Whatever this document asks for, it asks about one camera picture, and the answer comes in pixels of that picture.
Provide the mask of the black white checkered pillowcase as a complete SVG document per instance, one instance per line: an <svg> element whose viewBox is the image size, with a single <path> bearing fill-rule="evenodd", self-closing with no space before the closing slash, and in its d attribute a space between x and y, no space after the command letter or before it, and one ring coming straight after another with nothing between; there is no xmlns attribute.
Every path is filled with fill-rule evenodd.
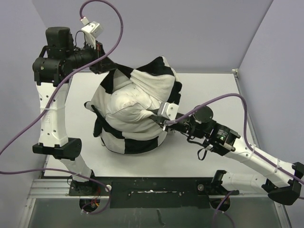
<svg viewBox="0 0 304 228"><path fill-rule="evenodd" d="M181 89L176 71L164 56L139 68L118 64L84 104L96 114L93 136L119 154L154 150L167 133L150 117L162 103L179 104Z"/></svg>

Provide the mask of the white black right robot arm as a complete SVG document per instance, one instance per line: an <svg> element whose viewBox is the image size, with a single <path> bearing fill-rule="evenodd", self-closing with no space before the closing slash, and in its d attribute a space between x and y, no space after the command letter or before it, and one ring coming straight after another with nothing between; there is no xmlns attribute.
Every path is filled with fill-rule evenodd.
<svg viewBox="0 0 304 228"><path fill-rule="evenodd" d="M174 108L170 108L169 113L160 109L152 113L150 118L163 130L176 130L186 135L189 143L195 143L195 138L202 139L199 145L205 153L214 152L256 171L256 174L240 174L217 170L211 182L213 193L237 190L257 192L267 194L271 200L283 205L292 205L300 198L302 186L299 180L304 175L303 164L284 162L253 145L247 145L236 131L213 120L213 111L209 107L200 108L170 125L166 125L166 121L182 116Z"/></svg>

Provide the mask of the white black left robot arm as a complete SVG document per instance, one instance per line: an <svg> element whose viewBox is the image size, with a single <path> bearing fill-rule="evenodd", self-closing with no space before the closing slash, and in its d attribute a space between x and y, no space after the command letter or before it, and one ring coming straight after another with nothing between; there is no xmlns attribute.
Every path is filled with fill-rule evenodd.
<svg viewBox="0 0 304 228"><path fill-rule="evenodd" d="M89 23L81 29L85 36L83 48L76 46L70 28L50 27L46 30L44 46L32 69L40 99L40 137L32 150L51 155L73 173L72 180L80 184L85 195L95 193L97 183L90 178L92 170L81 156L82 142L69 138L65 124L65 103L71 84L70 74L105 55L102 43L96 39L102 30Z"/></svg>

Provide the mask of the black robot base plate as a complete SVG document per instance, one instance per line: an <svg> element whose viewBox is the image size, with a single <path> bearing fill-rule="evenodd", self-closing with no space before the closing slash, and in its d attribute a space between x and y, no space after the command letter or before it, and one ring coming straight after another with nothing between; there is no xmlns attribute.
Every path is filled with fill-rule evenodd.
<svg viewBox="0 0 304 228"><path fill-rule="evenodd" d="M216 208L228 190L211 177L98 177L92 196L110 197L111 209Z"/></svg>

